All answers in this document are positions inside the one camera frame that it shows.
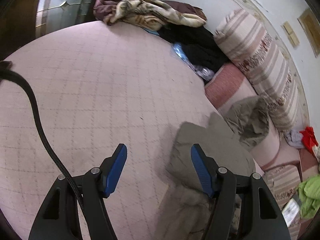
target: black cable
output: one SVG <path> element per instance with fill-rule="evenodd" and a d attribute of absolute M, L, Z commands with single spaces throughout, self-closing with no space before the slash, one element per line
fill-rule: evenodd
<path fill-rule="evenodd" d="M 29 83 L 22 77 L 20 76 L 18 73 L 8 70 L 8 69 L 3 69 L 0 68 L 0 79 L 6 79 L 9 80 L 11 82 L 16 83 L 17 85 L 19 85 L 20 87 L 22 87 L 22 89 L 26 92 L 26 94 L 28 95 L 28 98 L 30 100 L 30 104 L 31 104 L 31 108 L 32 108 L 32 112 L 33 112 L 33 118 L 35 120 L 35 124 L 36 124 L 36 128 L 37 131 L 39 133 L 40 139 L 44 145 L 44 148 L 47 150 L 48 154 L 50 155 L 51 159 L 54 161 L 54 163 L 57 165 L 57 167 L 59 168 L 59 170 L 61 171 L 61 173 L 66 177 L 69 185 L 71 186 L 74 194 L 76 195 L 76 198 L 79 202 L 79 206 L 82 210 L 82 213 L 85 217 L 84 214 L 84 204 L 83 204 L 83 198 L 82 195 L 80 194 L 80 191 L 75 183 L 75 181 L 73 180 L 72 176 L 70 175 L 69 171 L 65 168 L 65 166 L 63 165 L 63 163 L 61 162 L 61 160 L 58 158 L 58 156 L 55 154 L 55 152 L 53 151 L 53 149 L 51 148 L 41 125 L 41 121 L 40 121 L 40 116 L 39 116 L 39 110 L 38 110 L 38 105 L 37 105 L 37 101 L 36 101 L 36 97 L 35 94 L 33 93 L 32 88 L 30 87 Z"/>

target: floral wall trim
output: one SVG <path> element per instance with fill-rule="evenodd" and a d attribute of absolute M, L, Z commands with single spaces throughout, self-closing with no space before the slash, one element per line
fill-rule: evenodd
<path fill-rule="evenodd" d="M 265 26 L 268 33 L 276 40 L 276 44 L 278 45 L 281 53 L 283 54 L 284 58 L 289 62 L 291 73 L 294 76 L 295 81 L 297 83 L 298 93 L 300 98 L 300 111 L 302 115 L 302 122 L 304 126 L 308 126 L 310 124 L 310 121 L 309 121 L 309 111 L 308 111 L 305 91 L 303 89 L 303 85 L 302 85 L 299 73 L 297 71 L 297 68 L 292 60 L 291 54 L 289 53 L 286 45 L 284 44 L 284 42 L 280 38 L 277 31 L 274 29 L 270 21 L 266 18 L 266 16 L 259 10 L 259 8 L 251 0 L 233 0 L 233 1 L 235 1 L 239 6 L 241 6 L 246 11 L 251 13 L 256 19 L 258 19 Z"/>

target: blue plastic wrapper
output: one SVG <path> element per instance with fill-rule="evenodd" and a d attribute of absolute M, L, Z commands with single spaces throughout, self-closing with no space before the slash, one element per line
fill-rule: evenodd
<path fill-rule="evenodd" d="M 183 62 L 186 63 L 187 66 L 191 68 L 199 77 L 203 78 L 207 82 L 213 78 L 214 72 L 211 69 L 202 66 L 195 66 L 190 63 L 186 54 L 184 54 L 180 43 L 173 44 L 172 48 L 178 57 L 181 58 Z"/>

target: red garment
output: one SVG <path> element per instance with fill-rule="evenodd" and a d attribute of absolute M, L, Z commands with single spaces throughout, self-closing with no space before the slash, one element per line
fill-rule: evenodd
<path fill-rule="evenodd" d="M 300 131 L 300 133 L 303 135 L 302 143 L 306 147 L 306 149 L 313 154 L 312 147 L 318 146 L 318 142 L 316 140 L 315 133 L 313 131 L 312 127 L 306 127 L 305 130 Z"/>

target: crumpled gray clothing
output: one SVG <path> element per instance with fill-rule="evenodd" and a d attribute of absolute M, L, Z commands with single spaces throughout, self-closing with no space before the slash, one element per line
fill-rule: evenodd
<path fill-rule="evenodd" d="M 166 169 L 176 186 L 167 197 L 155 239 L 198 240 L 210 216 L 210 200 L 202 192 L 190 149 L 198 143 L 205 154 L 234 174 L 250 176 L 255 164 L 221 116 L 212 113 L 208 128 L 185 122 L 178 130 Z"/>
<path fill-rule="evenodd" d="M 247 151 L 251 151 L 269 134 L 267 103 L 261 96 L 235 102 L 223 118 Z"/>
<path fill-rule="evenodd" d="M 301 133 L 299 133 L 299 131 L 297 131 L 297 130 L 291 130 L 291 131 L 285 133 L 284 138 L 290 146 L 295 147 L 296 149 L 304 149 L 305 148 L 302 141 L 301 141 L 303 138 L 303 135 Z"/>

